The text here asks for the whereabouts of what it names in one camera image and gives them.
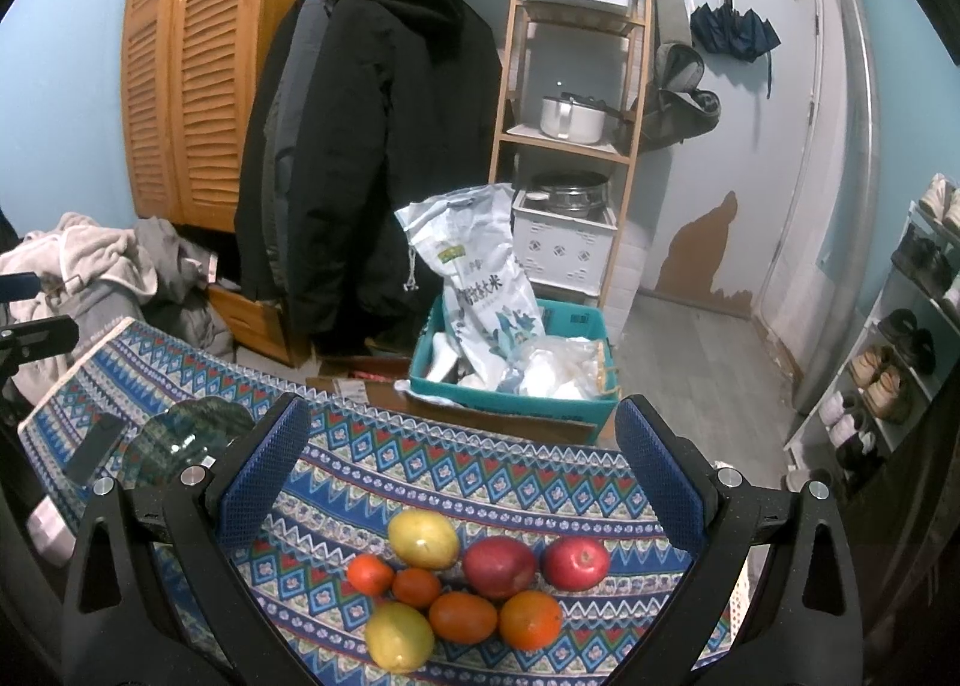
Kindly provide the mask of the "yellow-green mango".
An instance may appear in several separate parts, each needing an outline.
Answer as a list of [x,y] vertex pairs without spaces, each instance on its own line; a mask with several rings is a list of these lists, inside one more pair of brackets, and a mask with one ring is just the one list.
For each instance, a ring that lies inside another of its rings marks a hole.
[[374,663],[389,673],[415,672],[434,650],[433,629],[420,611],[397,601],[378,606],[364,627]]
[[459,558],[454,527],[434,510],[400,510],[387,523],[387,540],[394,555],[412,567],[444,571]]

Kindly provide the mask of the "orange fruit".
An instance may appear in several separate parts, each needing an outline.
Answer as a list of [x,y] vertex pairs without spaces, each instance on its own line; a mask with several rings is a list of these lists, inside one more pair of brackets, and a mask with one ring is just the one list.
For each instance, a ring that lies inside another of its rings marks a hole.
[[498,611],[488,600],[466,592],[446,592],[433,601],[428,619],[436,636],[457,645],[475,645],[498,627]]
[[534,652],[553,644],[563,631],[565,613],[555,597],[524,590],[501,606],[498,633],[511,649]]

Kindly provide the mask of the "large dark red apple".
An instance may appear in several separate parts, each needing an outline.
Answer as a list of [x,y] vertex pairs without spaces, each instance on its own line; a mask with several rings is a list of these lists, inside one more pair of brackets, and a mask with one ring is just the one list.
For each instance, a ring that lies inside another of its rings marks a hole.
[[477,594],[489,600],[507,600],[534,582],[537,558],[522,541],[487,537],[467,548],[462,571]]

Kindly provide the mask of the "black smartphone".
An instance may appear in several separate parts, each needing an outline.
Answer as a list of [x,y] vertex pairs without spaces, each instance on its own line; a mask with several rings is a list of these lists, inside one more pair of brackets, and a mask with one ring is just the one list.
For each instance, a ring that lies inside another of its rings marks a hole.
[[124,436],[125,422],[112,413],[98,413],[82,442],[65,465],[65,478],[76,486],[88,486],[98,477],[117,444]]

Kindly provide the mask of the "pile of clothes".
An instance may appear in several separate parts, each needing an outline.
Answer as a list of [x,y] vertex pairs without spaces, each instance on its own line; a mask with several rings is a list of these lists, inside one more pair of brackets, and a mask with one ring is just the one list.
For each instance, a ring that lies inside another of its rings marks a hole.
[[66,315],[78,326],[78,342],[73,350],[21,366],[13,387],[37,404],[126,317],[233,360],[233,335],[208,298],[217,264],[213,252],[157,216],[130,228],[107,228],[89,216],[67,212],[53,230],[26,234],[3,252],[2,272],[32,273],[41,290],[3,308],[2,324]]

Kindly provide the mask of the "small orange tangerine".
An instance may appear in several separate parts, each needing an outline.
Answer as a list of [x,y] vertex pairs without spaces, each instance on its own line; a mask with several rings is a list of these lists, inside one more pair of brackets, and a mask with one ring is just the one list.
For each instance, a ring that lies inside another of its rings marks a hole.
[[392,587],[395,572],[390,564],[374,555],[355,556],[347,566],[348,583],[366,597],[382,597]]

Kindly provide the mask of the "wooden shelf rack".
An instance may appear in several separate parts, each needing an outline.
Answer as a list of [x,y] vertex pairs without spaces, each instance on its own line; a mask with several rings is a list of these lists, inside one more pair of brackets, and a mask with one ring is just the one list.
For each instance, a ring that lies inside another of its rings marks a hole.
[[640,166],[654,0],[509,0],[488,177],[537,290],[602,306]]

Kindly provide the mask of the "white rice bag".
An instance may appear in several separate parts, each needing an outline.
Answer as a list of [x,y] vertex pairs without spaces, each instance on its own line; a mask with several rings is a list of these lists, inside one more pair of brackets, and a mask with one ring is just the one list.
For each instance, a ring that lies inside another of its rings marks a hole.
[[443,282],[449,342],[487,390],[503,384],[519,345],[545,333],[534,288],[514,252],[513,200],[514,189],[495,182],[395,212],[410,248]]

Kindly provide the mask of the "small red apple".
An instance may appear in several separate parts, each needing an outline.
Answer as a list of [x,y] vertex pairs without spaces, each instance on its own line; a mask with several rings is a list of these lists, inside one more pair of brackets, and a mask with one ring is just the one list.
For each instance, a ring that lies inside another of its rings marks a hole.
[[589,537],[562,537],[552,541],[540,558],[540,572],[551,587],[565,592],[586,592],[599,585],[610,571],[610,555]]

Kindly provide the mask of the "black hanging coat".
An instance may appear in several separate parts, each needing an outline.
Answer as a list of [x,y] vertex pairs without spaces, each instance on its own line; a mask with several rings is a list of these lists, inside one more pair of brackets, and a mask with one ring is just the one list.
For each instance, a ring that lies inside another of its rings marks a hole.
[[485,182],[500,80],[467,0],[295,0],[245,134],[242,293],[320,356],[412,348],[441,283],[398,210]]

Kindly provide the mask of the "dark glass plate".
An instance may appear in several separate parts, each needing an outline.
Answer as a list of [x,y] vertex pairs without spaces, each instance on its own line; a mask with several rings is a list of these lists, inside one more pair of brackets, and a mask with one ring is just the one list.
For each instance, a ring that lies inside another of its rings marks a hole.
[[249,411],[220,397],[179,402],[153,416],[128,444],[119,482],[124,489],[164,486],[186,468],[210,468],[253,427]]

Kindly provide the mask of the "white storage basket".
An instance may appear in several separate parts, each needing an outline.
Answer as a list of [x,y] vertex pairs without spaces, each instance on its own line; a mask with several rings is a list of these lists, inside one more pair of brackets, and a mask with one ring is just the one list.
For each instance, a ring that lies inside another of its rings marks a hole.
[[535,285],[601,296],[617,234],[610,207],[589,216],[553,212],[519,191],[512,202],[514,254]]

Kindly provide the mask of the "white cooking pot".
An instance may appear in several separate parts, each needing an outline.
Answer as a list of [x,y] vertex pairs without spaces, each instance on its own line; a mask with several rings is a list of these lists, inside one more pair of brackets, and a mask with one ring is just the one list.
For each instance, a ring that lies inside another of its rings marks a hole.
[[607,108],[592,97],[560,93],[542,98],[539,129],[551,139],[597,145],[604,138]]

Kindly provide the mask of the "blue patterned tablecloth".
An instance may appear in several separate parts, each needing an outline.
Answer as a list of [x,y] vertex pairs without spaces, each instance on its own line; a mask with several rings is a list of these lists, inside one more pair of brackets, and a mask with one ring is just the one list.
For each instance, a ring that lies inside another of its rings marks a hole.
[[[60,377],[18,434],[68,527],[86,496],[65,467],[94,416],[128,434],[185,400],[218,397],[263,415],[290,390],[268,376],[125,321]],[[669,543],[619,452],[544,446],[309,392],[311,432],[257,540],[236,567],[268,618],[325,684],[381,684],[364,644],[373,602],[345,579],[361,553],[389,558],[387,525],[405,509],[446,517],[464,544],[505,535],[542,548],[563,535],[597,538],[610,571],[585,594],[563,595],[565,627],[545,649],[498,639],[439,644],[421,684],[599,684],[658,616],[690,567]]]

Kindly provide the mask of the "hanging grey bag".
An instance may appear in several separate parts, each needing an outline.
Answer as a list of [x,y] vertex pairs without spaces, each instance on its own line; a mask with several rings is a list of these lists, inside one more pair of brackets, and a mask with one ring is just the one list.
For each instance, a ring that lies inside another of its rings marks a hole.
[[693,48],[685,0],[654,0],[654,53],[644,95],[640,147],[667,149],[704,136],[721,119],[721,100],[704,90],[703,56]]

